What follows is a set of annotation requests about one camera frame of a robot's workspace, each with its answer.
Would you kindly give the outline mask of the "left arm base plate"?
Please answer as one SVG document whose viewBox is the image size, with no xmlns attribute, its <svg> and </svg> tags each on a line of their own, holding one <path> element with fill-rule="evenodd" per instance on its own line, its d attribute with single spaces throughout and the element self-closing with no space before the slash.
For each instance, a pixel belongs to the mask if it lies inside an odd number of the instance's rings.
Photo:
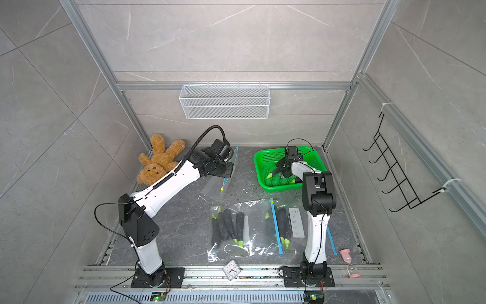
<svg viewBox="0 0 486 304">
<path fill-rule="evenodd" d="M 147 274 L 142 268 L 137 268 L 130 287 L 164 288 L 170 284 L 171 288 L 180 288 L 184 279 L 185 270 L 183 267 L 162 267 L 153 274 Z"/>
</svg>

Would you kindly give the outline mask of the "small white clock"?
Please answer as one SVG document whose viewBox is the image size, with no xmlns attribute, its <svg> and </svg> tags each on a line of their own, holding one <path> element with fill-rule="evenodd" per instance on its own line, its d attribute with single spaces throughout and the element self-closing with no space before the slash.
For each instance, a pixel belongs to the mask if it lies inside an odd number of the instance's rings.
<svg viewBox="0 0 486 304">
<path fill-rule="evenodd" d="M 241 268 L 235 260 L 231 260 L 223 266 L 223 272 L 229 281 L 235 279 L 241 273 L 241 271 Z"/>
</svg>

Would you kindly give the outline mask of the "clear zip-top bag blue zipper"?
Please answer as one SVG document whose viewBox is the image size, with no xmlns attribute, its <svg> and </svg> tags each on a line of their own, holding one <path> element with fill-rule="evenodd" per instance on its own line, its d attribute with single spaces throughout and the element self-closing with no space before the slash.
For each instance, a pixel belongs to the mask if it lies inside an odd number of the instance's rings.
<svg viewBox="0 0 486 304">
<path fill-rule="evenodd" d="M 331 252 L 337 254 L 332 235 L 329 233 L 331 215 L 328 212 L 313 215 L 311 212 L 289 204 L 281 204 L 276 199 L 267 200 L 265 213 L 265 236 L 277 253 L 295 250 L 301 252 L 310 263 L 327 261 L 327 244 Z"/>
</svg>

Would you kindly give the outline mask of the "black wall hook rack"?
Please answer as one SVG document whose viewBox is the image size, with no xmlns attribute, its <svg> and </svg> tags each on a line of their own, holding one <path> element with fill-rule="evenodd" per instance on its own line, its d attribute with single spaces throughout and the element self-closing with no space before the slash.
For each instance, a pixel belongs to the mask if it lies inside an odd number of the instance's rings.
<svg viewBox="0 0 486 304">
<path fill-rule="evenodd" d="M 384 138 L 383 134 L 380 131 L 384 121 L 384 114 L 380 113 L 378 118 L 379 118 L 379 124 L 376 133 L 372 137 L 373 141 L 368 148 L 363 148 L 362 150 L 364 152 L 371 152 L 371 151 L 379 152 L 378 157 L 375 158 L 374 160 L 369 160 L 368 163 L 369 164 L 376 164 L 380 162 L 385 163 L 387 167 L 387 171 L 383 177 L 381 178 L 378 177 L 377 180 L 380 182 L 385 182 L 388 179 L 391 179 L 394 182 L 393 183 L 394 186 L 390 190 L 388 191 L 382 190 L 381 193 L 383 195 L 389 195 L 395 192 L 396 190 L 398 190 L 402 198 L 404 199 L 403 206 L 397 207 L 395 209 L 390 208 L 389 211 L 392 213 L 397 213 L 405 208 L 412 210 L 424 204 L 426 201 L 429 201 L 432 198 L 435 198 L 436 196 L 444 194 L 446 192 L 446 187 L 443 186 L 433 191 L 431 195 L 428 196 L 427 198 L 424 199 L 420 198 L 414 186 L 412 185 L 412 182 L 410 181 L 407 174 L 405 173 L 404 168 L 400 164 L 398 158 L 396 157 L 390 145 L 387 143 L 386 139 Z"/>
</svg>

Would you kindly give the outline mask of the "brown teddy bear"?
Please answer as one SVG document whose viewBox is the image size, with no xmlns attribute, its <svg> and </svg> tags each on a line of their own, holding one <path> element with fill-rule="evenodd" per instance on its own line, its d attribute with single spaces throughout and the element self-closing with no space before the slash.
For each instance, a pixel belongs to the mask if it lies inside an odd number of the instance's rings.
<svg viewBox="0 0 486 304">
<path fill-rule="evenodd" d="M 183 140 L 174 141 L 168 148 L 165 147 L 165 139 L 160 134 L 153 134 L 151 137 L 153 156 L 149 158 L 146 154 L 139 155 L 139 161 L 144 168 L 137 176 L 139 184 L 151 186 L 178 165 L 174 159 L 186 148 Z"/>
</svg>

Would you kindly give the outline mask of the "dark eggplant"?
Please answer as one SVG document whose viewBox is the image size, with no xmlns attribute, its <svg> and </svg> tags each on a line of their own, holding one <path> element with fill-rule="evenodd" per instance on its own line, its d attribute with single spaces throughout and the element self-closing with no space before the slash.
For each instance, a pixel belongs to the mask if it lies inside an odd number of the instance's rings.
<svg viewBox="0 0 486 304">
<path fill-rule="evenodd" d="M 291 244 L 292 226 L 291 218 L 290 215 L 287 213 L 287 209 L 277 209 L 277 224 L 280 240 L 282 244 L 286 247 L 286 249 L 289 249 Z"/>
</svg>

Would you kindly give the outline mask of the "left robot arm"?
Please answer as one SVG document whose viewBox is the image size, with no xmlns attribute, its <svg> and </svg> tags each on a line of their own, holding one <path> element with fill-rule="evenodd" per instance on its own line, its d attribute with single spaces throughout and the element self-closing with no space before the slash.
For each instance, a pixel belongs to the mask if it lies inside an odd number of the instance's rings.
<svg viewBox="0 0 486 304">
<path fill-rule="evenodd" d="M 138 262 L 135 276 L 146 286 L 158 288 L 166 283 L 168 274 L 159 254 L 156 237 L 159 226 L 153 217 L 177 193 L 200 177 L 231 178 L 234 154 L 224 130 L 219 125 L 207 128 L 193 144 L 182 161 L 145 190 L 124 194 L 118 199 L 120 226 L 135 250 Z"/>
</svg>

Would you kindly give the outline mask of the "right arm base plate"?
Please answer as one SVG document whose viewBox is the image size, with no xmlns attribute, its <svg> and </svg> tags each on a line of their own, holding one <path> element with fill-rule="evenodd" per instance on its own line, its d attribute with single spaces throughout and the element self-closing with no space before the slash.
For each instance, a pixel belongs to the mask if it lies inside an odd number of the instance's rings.
<svg viewBox="0 0 486 304">
<path fill-rule="evenodd" d="M 304 274 L 300 267 L 282 266 L 278 269 L 278 274 L 283 279 L 286 288 L 335 287 L 334 276 L 330 267 L 327 267 L 325 274 Z"/>
</svg>

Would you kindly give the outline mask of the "green plastic basket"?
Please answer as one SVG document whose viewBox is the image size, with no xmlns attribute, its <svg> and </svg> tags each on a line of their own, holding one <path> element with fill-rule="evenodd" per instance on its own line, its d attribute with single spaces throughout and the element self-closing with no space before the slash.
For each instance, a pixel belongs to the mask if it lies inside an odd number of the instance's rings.
<svg viewBox="0 0 486 304">
<path fill-rule="evenodd" d="M 316 171 L 326 172 L 318 152 L 312 147 L 299 146 L 298 162 L 306 162 Z M 295 176 L 292 161 L 286 160 L 286 149 L 275 148 L 259 151 L 254 156 L 254 165 L 259 185 L 269 193 L 301 189 L 301 178 Z"/>
</svg>

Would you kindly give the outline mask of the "pink sand timer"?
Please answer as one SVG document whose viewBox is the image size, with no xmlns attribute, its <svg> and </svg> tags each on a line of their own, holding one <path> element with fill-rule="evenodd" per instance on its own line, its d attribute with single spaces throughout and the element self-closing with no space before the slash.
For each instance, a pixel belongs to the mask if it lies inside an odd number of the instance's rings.
<svg viewBox="0 0 486 304">
<path fill-rule="evenodd" d="M 339 251 L 343 261 L 347 264 L 347 272 L 350 279 L 357 279 L 361 277 L 357 268 L 353 265 L 350 249 L 343 249 Z"/>
</svg>

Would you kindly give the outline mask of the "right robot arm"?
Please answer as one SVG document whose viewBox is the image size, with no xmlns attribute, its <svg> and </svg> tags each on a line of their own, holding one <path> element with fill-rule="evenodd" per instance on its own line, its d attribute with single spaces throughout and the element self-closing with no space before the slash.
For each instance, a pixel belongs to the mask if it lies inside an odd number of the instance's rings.
<svg viewBox="0 0 486 304">
<path fill-rule="evenodd" d="M 330 172 L 318 170 L 304 161 L 297 146 L 287 145 L 275 173 L 297 177 L 302 183 L 302 204 L 308 215 L 308 238 L 301 262 L 302 280 L 314 284 L 327 277 L 325 243 L 327 228 L 337 201 Z"/>
</svg>

